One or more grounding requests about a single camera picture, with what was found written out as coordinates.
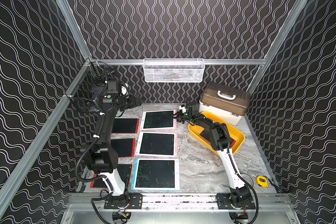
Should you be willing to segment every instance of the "clear plastic lid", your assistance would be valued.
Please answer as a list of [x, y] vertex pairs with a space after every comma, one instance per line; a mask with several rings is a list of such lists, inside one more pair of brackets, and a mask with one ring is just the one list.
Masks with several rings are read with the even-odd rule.
[[219, 83], [210, 82], [205, 87], [201, 102], [204, 105], [229, 111], [244, 116], [249, 106], [250, 93], [228, 87]]

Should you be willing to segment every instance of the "metal mounting plate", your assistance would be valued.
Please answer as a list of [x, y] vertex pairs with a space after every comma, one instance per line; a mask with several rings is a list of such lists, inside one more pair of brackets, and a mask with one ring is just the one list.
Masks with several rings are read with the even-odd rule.
[[[140, 193], [130, 193], [129, 194], [129, 200], [132, 202], [131, 206], [127, 209], [141, 209], [142, 208], [142, 199], [143, 195]], [[108, 200], [105, 202], [105, 205], [103, 207], [104, 209], [120, 209], [117, 205], [112, 204], [111, 200]]]
[[[227, 194], [217, 194], [215, 202], [218, 204], [218, 209], [241, 209], [234, 208], [229, 200], [230, 193]], [[254, 201], [250, 201], [246, 204], [246, 209], [256, 209]]]

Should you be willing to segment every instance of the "black wire basket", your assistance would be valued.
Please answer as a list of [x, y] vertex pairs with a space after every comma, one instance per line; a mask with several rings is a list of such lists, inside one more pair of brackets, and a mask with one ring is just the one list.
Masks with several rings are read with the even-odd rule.
[[105, 81], [114, 80], [115, 69], [103, 62], [92, 62], [85, 76], [69, 99], [74, 109], [80, 113], [98, 113], [94, 100], [104, 94]]

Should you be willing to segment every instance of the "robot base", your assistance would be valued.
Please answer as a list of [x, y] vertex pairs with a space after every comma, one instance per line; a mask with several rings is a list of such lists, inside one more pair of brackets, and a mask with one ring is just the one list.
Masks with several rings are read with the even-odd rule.
[[128, 189], [125, 189], [124, 194], [120, 196], [109, 197], [105, 201], [104, 209], [122, 209], [131, 202], [131, 206], [128, 209], [141, 209], [142, 208], [143, 195], [140, 193], [128, 193]]

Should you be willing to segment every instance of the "white box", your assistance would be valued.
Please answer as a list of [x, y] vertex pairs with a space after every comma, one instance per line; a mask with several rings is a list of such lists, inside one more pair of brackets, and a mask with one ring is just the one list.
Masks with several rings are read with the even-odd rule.
[[222, 110], [214, 106], [204, 105], [201, 101], [199, 101], [199, 113], [203, 111], [209, 111], [231, 125], [237, 125], [239, 120], [242, 118], [242, 116], [235, 115], [229, 111]]

